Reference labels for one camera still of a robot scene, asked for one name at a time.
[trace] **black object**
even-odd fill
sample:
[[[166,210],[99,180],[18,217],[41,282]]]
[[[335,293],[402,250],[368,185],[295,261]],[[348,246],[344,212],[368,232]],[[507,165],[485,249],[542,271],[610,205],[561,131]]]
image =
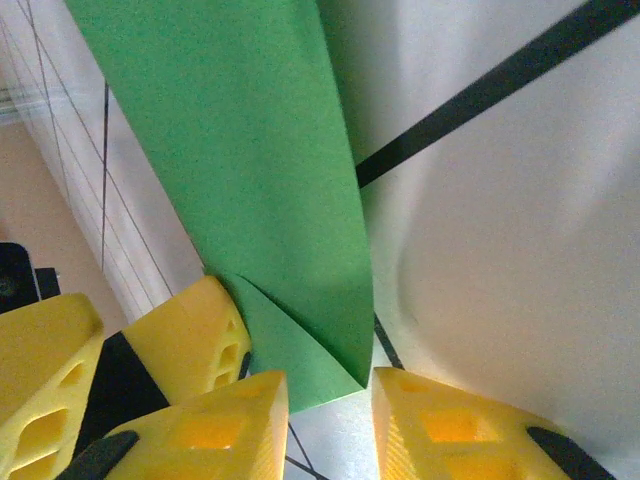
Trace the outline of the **black object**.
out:
[[[133,430],[101,438],[75,458],[56,480],[104,480],[139,439]]]
[[[36,268],[36,280],[42,300],[60,295],[58,273],[55,268]]]
[[[387,355],[387,358],[389,359],[391,366],[394,368],[399,368],[401,370],[404,370],[404,365],[402,365],[402,362],[400,361],[400,357],[398,357],[398,352],[396,352],[396,349],[391,343],[391,340],[389,339],[389,336],[387,335],[386,330],[382,326],[382,323],[380,323],[380,319],[378,318],[378,315],[376,315],[375,313],[373,314],[373,331],[378,337],[378,340],[380,341],[380,345],[382,345],[382,349],[384,350],[384,353]]]
[[[249,373],[249,364],[251,363],[251,352],[244,354],[242,359],[242,365],[240,365],[240,373],[238,374],[238,380],[242,380]]]
[[[118,425],[168,406],[125,336],[116,333],[102,345],[74,458]]]
[[[640,11],[637,0],[590,0],[356,167],[363,188]]]
[[[17,243],[0,243],[0,314],[39,300],[29,253]]]
[[[616,480],[570,438],[541,427],[527,433],[571,480]]]

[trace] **yellow plastic piece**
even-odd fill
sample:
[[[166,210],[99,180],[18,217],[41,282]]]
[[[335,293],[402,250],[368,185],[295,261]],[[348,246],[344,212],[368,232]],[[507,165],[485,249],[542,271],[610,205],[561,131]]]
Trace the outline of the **yellow plastic piece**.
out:
[[[140,439],[107,479],[281,479],[288,420],[284,372],[254,375],[114,429]]]
[[[238,309],[203,277],[122,333],[171,405],[238,379],[251,344]]]
[[[0,315],[0,479],[48,480],[71,461],[102,342],[81,294]]]
[[[373,420],[384,480],[567,480],[527,427],[551,422],[395,368],[376,368]]]

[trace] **black line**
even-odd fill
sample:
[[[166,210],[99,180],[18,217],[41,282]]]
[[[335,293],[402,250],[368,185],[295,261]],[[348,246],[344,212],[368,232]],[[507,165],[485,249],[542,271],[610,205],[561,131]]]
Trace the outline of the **black line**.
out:
[[[375,313],[373,314],[373,331],[376,332],[376,336],[378,337],[378,340],[380,340],[380,344],[384,349],[384,353],[387,354],[387,358],[391,362],[391,366],[404,370],[404,365],[402,365],[400,357],[398,357],[398,352],[396,352],[396,349],[393,347],[386,330],[382,326],[382,323],[380,323],[378,315]]]
[[[109,134],[109,84],[106,81],[104,82],[103,123],[104,138],[102,141],[102,246],[100,254],[100,269],[104,272],[104,235],[107,228],[107,139]]]
[[[291,434],[293,435],[293,438],[295,439],[296,443],[298,444],[298,447],[300,448],[300,451],[302,452],[302,456],[304,457],[305,461],[307,462],[307,465],[309,465],[309,468],[311,470],[313,470],[313,464],[311,463],[311,460],[309,459],[309,456],[307,455],[306,450],[302,446],[302,442],[298,438],[298,434],[293,429],[293,425],[291,425],[291,422],[289,422],[289,430],[291,430]]]
[[[285,456],[284,457],[285,460],[287,462],[289,462],[292,465],[295,465],[296,467],[298,467],[300,470],[304,470],[305,472],[307,472],[309,475],[316,477],[317,480],[330,480],[329,477],[325,477],[324,475],[319,474],[318,472],[316,472],[315,470],[311,470],[309,467],[307,467],[306,465],[304,465],[303,463],[300,463],[299,461],[291,458],[290,456]]]
[[[638,0],[584,3],[360,163],[356,167],[360,188],[544,75],[639,11]]]

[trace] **white backdrop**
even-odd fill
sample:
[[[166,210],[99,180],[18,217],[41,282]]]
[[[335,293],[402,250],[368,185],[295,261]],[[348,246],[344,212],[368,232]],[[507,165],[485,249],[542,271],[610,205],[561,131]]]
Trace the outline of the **white backdrop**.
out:
[[[321,0],[358,161],[580,2]],[[408,370],[640,471],[640,19],[363,192]]]

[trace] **green folded paper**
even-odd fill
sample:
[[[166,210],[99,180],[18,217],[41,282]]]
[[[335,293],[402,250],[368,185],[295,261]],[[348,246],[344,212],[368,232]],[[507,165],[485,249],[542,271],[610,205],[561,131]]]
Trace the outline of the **green folded paper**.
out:
[[[238,303],[251,370],[286,370],[292,412],[365,387],[369,252],[315,2],[66,2]]]

